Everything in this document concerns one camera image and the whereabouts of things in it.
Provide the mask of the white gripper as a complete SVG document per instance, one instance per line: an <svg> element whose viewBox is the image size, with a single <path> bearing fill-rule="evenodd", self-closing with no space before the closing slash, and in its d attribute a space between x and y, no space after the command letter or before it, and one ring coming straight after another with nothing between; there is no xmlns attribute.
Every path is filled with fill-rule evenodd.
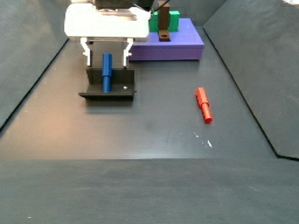
<svg viewBox="0 0 299 224"><path fill-rule="evenodd" d="M80 38L86 66L90 49L86 38L126 38L122 47L122 68L126 68L133 39L149 33L150 0L69 0L65 10L64 32Z"/></svg>

